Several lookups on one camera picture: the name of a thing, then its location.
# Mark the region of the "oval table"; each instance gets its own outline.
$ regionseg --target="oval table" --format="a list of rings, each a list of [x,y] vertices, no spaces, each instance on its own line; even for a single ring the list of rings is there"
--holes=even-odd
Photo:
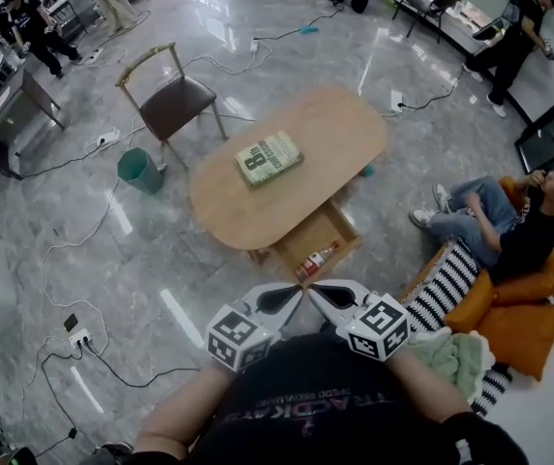
[[[234,156],[279,131],[305,160],[251,188]],[[386,148],[385,121],[353,91],[326,86],[287,102],[200,162],[191,180],[196,217],[219,241],[253,252],[292,231]]]

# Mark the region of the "book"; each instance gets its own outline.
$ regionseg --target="book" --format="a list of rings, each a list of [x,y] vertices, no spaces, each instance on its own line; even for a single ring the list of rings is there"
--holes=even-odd
[[[258,141],[236,154],[240,171],[251,186],[260,186],[303,160],[303,155],[283,131]]]

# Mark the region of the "white sneaker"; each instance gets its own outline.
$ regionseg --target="white sneaker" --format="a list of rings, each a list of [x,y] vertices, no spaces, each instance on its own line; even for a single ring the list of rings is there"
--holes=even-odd
[[[471,71],[471,69],[469,69],[466,64],[462,64],[462,69],[464,69],[467,73],[469,73],[471,76],[473,76],[473,79],[475,81],[483,82],[483,77],[481,77],[481,74],[476,73],[475,71]]]
[[[411,210],[409,212],[409,217],[411,218],[411,222],[418,228],[428,229],[430,226],[430,219],[437,213],[439,212],[436,210]]]
[[[490,100],[490,95],[486,95],[486,100],[492,106],[492,109],[494,109],[499,117],[501,117],[502,119],[506,118],[506,110],[503,108],[502,105],[495,104],[492,100]]]
[[[432,193],[434,193],[434,200],[436,200],[439,210],[443,213],[451,213],[451,209],[449,208],[449,200],[451,199],[451,196],[446,189],[440,184],[435,184],[432,187]]]

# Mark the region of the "bottle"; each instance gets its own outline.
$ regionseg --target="bottle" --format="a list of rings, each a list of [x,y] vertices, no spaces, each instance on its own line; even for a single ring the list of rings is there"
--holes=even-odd
[[[298,280],[302,283],[314,275],[320,267],[322,267],[328,259],[330,259],[335,250],[339,248],[339,243],[333,241],[328,248],[312,253],[305,261],[296,268],[294,272]]]

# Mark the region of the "marble floor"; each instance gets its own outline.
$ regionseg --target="marble floor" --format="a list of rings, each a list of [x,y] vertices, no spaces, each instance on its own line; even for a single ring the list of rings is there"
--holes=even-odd
[[[61,104],[69,125],[63,132],[51,129],[25,150],[23,173],[81,156],[90,141],[112,126],[122,134],[130,132],[134,112],[113,84],[124,65],[148,47],[176,41],[183,63],[211,55],[239,69],[249,63],[252,37],[277,36],[333,12],[325,0],[139,0],[136,8],[151,15],[133,31],[105,44],[100,67],[65,65],[67,75],[59,81],[38,69],[38,79]],[[449,90],[463,57],[445,42],[437,45],[436,35],[423,27],[406,39],[410,18],[401,13],[392,21],[392,14],[393,8],[382,0],[372,0],[364,15],[347,6],[334,18],[321,19],[318,33],[269,42],[273,52],[261,67],[232,76],[196,61],[187,72],[217,92],[223,113],[243,117],[262,118],[293,95],[330,83],[358,91],[378,112],[388,112],[391,88],[402,91],[406,103],[421,105]],[[78,46],[87,53],[106,38],[101,24],[91,28]],[[266,52],[261,46],[258,60]],[[142,67],[131,89],[145,98],[171,74],[169,58],[162,54]],[[488,88],[489,84],[463,76],[449,98],[386,120],[389,146],[374,162],[374,173],[353,180],[338,196],[362,235],[362,246],[340,262],[332,276],[398,295],[435,250],[436,244],[407,217],[410,208],[433,203],[431,185],[436,181],[450,185],[486,173],[521,172],[513,142],[523,121],[512,108],[506,120],[497,117],[485,101]],[[248,127],[233,118],[225,119],[225,124],[232,136]],[[22,182],[0,176],[0,238],[8,246],[18,297],[17,319],[0,339],[0,418],[17,445],[43,450],[70,428],[40,370],[25,391],[22,416],[22,388],[34,374],[35,353],[43,340],[64,338],[60,327],[75,313],[92,332],[96,347],[106,342],[100,316],[90,306],[60,308],[47,301],[41,288],[41,260],[50,246],[79,242],[95,229],[127,140]],[[193,168],[221,140],[214,118],[203,115],[173,142]],[[135,134],[132,146],[144,148],[157,160],[164,156],[146,130]],[[45,265],[44,284],[54,302],[85,299],[102,310],[109,336],[104,357],[135,383],[172,367],[194,367],[204,361],[162,292],[167,290],[203,331],[220,305],[240,298],[254,285],[281,278],[276,264],[253,266],[245,254],[220,244],[196,223],[188,174],[174,160],[168,162],[159,194],[149,197],[120,182],[98,232],[81,246],[53,250]],[[301,307],[292,321],[293,331],[313,327],[318,319],[310,308]],[[68,344],[52,338],[40,350],[39,360],[48,353],[69,352]],[[46,370],[78,435],[43,456],[42,463],[78,463],[104,440],[132,442],[140,419],[190,377],[178,372],[148,388],[124,387],[89,355],[70,361],[51,358]],[[97,404],[77,383],[77,373]]]

